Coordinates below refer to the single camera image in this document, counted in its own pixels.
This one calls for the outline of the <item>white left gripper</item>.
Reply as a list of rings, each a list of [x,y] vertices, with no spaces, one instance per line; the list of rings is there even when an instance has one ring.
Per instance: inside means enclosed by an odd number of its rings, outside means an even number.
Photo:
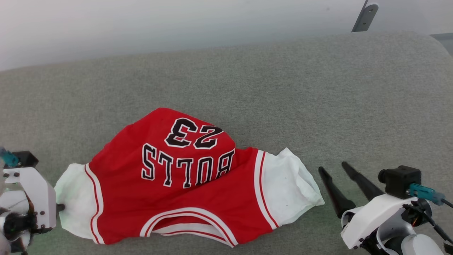
[[[35,168],[2,171],[2,234],[43,234],[57,224],[64,204],[56,203],[54,188]]]

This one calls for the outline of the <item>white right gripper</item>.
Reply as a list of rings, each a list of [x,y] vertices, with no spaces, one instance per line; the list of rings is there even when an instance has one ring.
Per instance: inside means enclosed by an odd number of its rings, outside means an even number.
[[[333,204],[335,214],[342,219],[344,228],[341,232],[343,242],[348,249],[359,247],[360,239],[365,239],[375,229],[398,212],[403,205],[411,205],[412,201],[417,202],[418,198],[408,199],[397,198],[384,194],[380,188],[369,181],[365,176],[356,171],[349,163],[343,161],[342,168],[349,178],[356,182],[368,202],[366,205],[356,207],[356,204],[347,199],[345,195],[334,184],[332,177],[320,166],[318,172]]]

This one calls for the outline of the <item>red Bulls basketball jersey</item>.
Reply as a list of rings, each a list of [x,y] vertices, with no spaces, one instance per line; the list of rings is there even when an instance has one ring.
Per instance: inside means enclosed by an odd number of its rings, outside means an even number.
[[[230,247],[324,204],[302,161],[236,147],[221,128],[169,108],[126,126],[55,185],[62,228],[97,244],[192,234]]]

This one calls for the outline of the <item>grey metal wall bracket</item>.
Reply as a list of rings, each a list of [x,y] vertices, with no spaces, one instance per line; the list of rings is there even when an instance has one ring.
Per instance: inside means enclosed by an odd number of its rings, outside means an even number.
[[[374,0],[365,0],[351,32],[368,31],[378,10],[379,5]]]

